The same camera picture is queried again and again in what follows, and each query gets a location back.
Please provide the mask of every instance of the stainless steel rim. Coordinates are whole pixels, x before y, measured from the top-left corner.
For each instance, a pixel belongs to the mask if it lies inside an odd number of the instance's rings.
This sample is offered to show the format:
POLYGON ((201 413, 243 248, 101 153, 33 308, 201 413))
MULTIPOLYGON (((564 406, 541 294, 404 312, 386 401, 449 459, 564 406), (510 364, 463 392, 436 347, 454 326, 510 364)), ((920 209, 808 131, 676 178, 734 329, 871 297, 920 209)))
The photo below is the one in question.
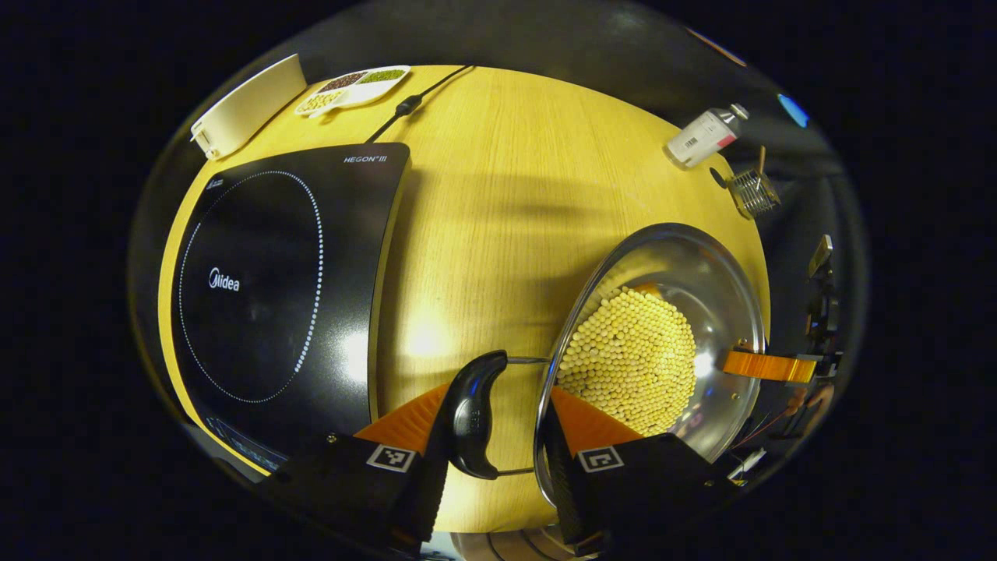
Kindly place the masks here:
MULTIPOLYGON (((574 307, 571 309, 571 312, 564 323, 560 337, 557 339, 557 343, 551 353, 550 363, 546 369, 546 380, 544 381, 543 389, 540 394, 540 401, 537 407, 536 425, 533 431, 533 473, 536 476, 536 482, 540 487, 543 498, 546 499, 551 506, 554 506, 552 498, 553 481, 551 480, 549 470, 547 469, 540 427, 543 423, 543 418, 546 415, 547 407, 550 402, 550 392, 553 389, 554 382, 556 380, 557 369, 560 366, 560 358, 564 355, 564 352, 568 346, 575 323, 577 322, 589 297, 599 286, 599 283, 624 256, 648 242, 667 239, 681 239, 687 242, 692 242, 693 244, 700 246, 702 249, 712 253, 718 262, 724 266, 724 269, 731 276, 731 279, 739 292, 740 298, 748 305, 746 313, 748 314, 752 325, 752 340, 749 340, 748 343, 755 352, 765 351, 765 328, 758 299, 755 297, 751 284, 748 282, 748 278, 742 271, 741 266, 737 263, 737 260, 734 259, 734 256, 732 256, 731 253, 720 244, 720 242, 717 242, 713 237, 705 232, 684 224, 652 225, 629 236, 609 253, 609 255, 596 268, 595 272, 592 273, 591 277, 589 277, 588 282, 585 284, 584 289, 575 301, 574 307)), ((746 396, 748 397, 748 413, 750 413, 750 411, 754 408, 755 399, 758 397, 757 382, 753 383, 752 391, 750 393, 750 395, 746 396)), ((742 415, 742 418, 738 421, 738 423, 743 424, 745 418, 747 418, 747 414, 742 415)), ((722 448, 729 446, 733 437, 734 434, 731 434, 727 438, 727 441, 723 444, 722 448)))

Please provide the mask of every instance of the black lid handle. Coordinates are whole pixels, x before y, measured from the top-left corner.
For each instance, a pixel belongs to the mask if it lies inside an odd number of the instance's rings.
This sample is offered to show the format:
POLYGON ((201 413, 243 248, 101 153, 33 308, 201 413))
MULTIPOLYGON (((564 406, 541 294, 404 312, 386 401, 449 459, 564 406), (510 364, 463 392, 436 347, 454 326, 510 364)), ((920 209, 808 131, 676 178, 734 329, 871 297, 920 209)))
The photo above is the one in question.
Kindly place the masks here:
POLYGON ((485 456, 492 437, 492 384, 508 365, 504 350, 485 353, 461 368, 444 397, 447 455, 472 477, 496 479, 499 471, 485 456))

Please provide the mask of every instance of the red wire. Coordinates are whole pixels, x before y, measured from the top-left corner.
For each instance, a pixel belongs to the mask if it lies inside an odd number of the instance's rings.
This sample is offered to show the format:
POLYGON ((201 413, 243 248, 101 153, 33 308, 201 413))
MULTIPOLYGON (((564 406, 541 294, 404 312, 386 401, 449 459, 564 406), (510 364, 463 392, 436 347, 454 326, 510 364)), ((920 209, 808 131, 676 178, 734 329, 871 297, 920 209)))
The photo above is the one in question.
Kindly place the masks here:
POLYGON ((767 428, 769 428, 770 426, 772 426, 772 425, 773 425, 773 423, 775 423, 775 422, 776 422, 776 421, 778 421, 779 419, 783 418, 783 415, 785 415, 785 414, 786 414, 786 411, 789 411, 789 409, 788 409, 788 408, 784 409, 782 413, 779 413, 778 415, 776 415, 776 418, 774 418, 774 419, 772 419, 771 421, 769 421, 769 424, 766 424, 766 425, 765 425, 765 426, 763 426, 762 428, 760 428, 760 429, 756 430, 755 432, 752 432, 752 433, 751 433, 751 434, 749 434, 748 436, 745 436, 744 440, 742 440, 742 441, 738 442, 737 444, 735 444, 735 445, 731 446, 731 449, 733 450, 734 448, 737 448, 737 447, 738 447, 738 446, 740 446, 741 444, 744 444, 745 442, 747 442, 747 441, 751 440, 752 438, 754 438, 754 437, 758 436, 759 434, 761 434, 761 433, 762 433, 762 432, 763 432, 763 431, 764 431, 765 429, 767 429, 767 428))

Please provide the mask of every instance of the metal utensil holder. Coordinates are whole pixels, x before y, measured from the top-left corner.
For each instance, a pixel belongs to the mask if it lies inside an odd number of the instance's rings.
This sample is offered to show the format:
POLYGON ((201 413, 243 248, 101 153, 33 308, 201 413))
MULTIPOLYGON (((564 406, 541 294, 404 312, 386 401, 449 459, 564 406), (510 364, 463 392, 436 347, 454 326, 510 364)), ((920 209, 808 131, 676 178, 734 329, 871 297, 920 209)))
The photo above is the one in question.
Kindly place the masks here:
POLYGON ((772 188, 772 182, 765 175, 765 147, 759 158, 757 169, 751 169, 734 176, 727 182, 727 188, 734 197, 738 212, 746 219, 753 220, 762 213, 774 209, 782 202, 772 188))

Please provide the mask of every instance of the power cord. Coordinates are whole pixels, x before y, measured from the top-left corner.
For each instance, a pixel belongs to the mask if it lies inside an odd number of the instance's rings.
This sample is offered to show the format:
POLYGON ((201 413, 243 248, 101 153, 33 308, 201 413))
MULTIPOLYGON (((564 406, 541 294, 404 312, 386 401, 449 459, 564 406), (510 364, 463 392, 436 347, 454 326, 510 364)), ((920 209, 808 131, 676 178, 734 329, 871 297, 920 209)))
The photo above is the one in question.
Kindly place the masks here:
POLYGON ((415 96, 409 96, 409 97, 405 98, 404 100, 402 100, 402 103, 398 104, 398 107, 395 108, 395 115, 393 115, 391 117, 391 119, 388 120, 387 123, 385 123, 384 125, 381 125, 381 128, 378 129, 377 132, 374 133, 373 136, 371 136, 371 138, 367 139, 367 143, 366 144, 370 144, 370 143, 376 141, 378 139, 378 137, 380 137, 385 131, 387 131, 388 128, 391 127, 395 123, 395 121, 398 121, 398 119, 400 117, 403 117, 405 115, 412 115, 412 113, 416 110, 416 108, 419 107, 419 104, 423 103, 423 96, 425 96, 426 94, 428 94, 428 93, 432 92, 433 90, 437 89, 438 87, 440 87, 441 84, 443 84, 447 80, 450 80, 454 76, 457 76, 461 72, 463 72, 463 71, 465 71, 465 70, 467 70, 467 69, 469 69, 469 68, 471 68, 473 66, 475 66, 475 65, 468 64, 468 65, 462 66, 461 68, 459 68, 459 69, 455 70, 454 72, 451 72, 450 74, 448 74, 443 80, 441 80, 441 81, 437 82, 436 84, 433 84, 432 86, 430 86, 429 88, 427 88, 425 91, 423 91, 423 93, 415 95, 415 96))

